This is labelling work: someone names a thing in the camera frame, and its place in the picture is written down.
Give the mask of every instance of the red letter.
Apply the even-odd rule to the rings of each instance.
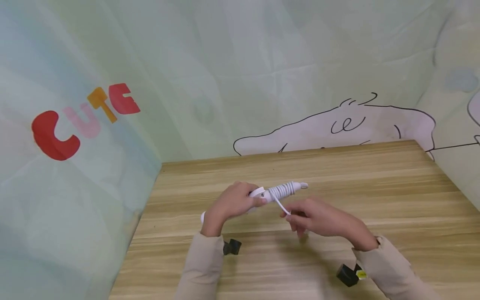
[[[115,123],[117,121],[117,117],[115,117],[113,112],[105,103],[105,100],[107,100],[108,97],[107,97],[107,94],[105,94],[105,91],[103,90],[103,88],[98,87],[95,90],[93,90],[93,92],[90,95],[88,95],[87,99],[90,102],[90,104],[93,106],[93,108],[98,109],[101,107],[105,112],[105,114],[107,115],[110,122]]]
[[[32,122],[33,139],[40,149],[55,160],[65,160],[72,157],[80,148],[80,140],[72,135],[68,140],[61,141],[55,137],[55,126],[59,115],[53,110],[39,114]]]
[[[126,84],[114,84],[108,88],[108,95],[113,108],[122,115],[136,114],[140,108],[132,97],[124,97],[123,94],[129,94],[130,89]]]

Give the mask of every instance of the white cable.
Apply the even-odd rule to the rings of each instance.
[[[270,192],[270,195],[272,196],[273,200],[280,206],[280,208],[287,214],[291,215],[291,213],[285,209],[285,207],[280,203],[279,199],[286,198],[288,196],[291,196],[295,194],[295,188],[297,187],[298,189],[298,182],[287,182],[284,184],[280,184],[274,187],[271,187],[268,189]],[[306,189],[308,188],[308,184],[305,182],[300,182],[300,188]]]

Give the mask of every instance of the cartoon drawing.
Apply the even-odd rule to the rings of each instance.
[[[423,111],[377,106],[347,99],[338,107],[275,129],[269,134],[243,137],[233,144],[239,155],[328,148],[347,145],[416,140],[425,150],[435,148],[435,120]]]
[[[467,106],[468,115],[472,120],[480,126],[480,92],[476,93]],[[480,144],[480,135],[475,135],[473,137],[478,144]]]

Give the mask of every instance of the white device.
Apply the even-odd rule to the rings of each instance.
[[[280,200],[295,194],[295,192],[300,189],[307,189],[307,188],[308,188],[308,184],[305,182],[290,181],[284,184],[271,187],[268,190],[265,190],[264,187],[260,187],[256,190],[251,191],[250,194],[248,194],[248,196],[252,198],[255,198],[255,197],[265,198],[267,200],[267,203],[275,201],[287,215],[290,215],[290,212],[283,207],[283,205],[280,203]],[[256,207],[252,207],[251,209],[249,209],[247,214],[255,211],[256,209],[257,209]],[[204,217],[205,217],[205,212],[203,212],[202,215],[200,216],[200,221],[202,223],[204,222]]]

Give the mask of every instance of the wooden table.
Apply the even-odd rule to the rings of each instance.
[[[321,195],[383,234],[444,299],[480,295],[480,214],[412,141],[165,163],[111,300],[172,299],[200,214],[232,182],[270,187],[304,181],[286,199]],[[348,242],[310,234],[300,244],[269,204],[228,221],[224,238],[243,245],[225,257],[219,300],[385,299],[371,281],[335,278],[354,265]]]

